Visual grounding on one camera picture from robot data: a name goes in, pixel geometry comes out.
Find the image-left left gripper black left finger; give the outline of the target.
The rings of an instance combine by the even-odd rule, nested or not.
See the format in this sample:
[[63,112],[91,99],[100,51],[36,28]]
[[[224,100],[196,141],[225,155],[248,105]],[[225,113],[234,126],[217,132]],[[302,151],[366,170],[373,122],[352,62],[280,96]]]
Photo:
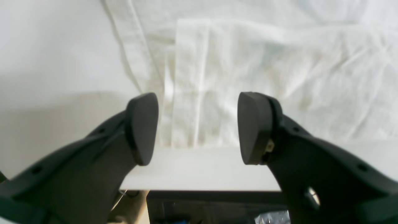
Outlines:
[[1,218],[17,224],[105,224],[127,174],[150,163],[158,98],[145,93],[85,138],[1,184]]

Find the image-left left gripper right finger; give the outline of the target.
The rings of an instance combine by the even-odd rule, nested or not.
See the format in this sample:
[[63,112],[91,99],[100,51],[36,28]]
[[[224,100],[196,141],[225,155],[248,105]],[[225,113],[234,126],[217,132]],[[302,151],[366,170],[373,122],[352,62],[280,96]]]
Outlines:
[[240,93],[237,120],[244,164],[270,169],[293,224],[397,223],[397,181],[308,133],[277,99]]

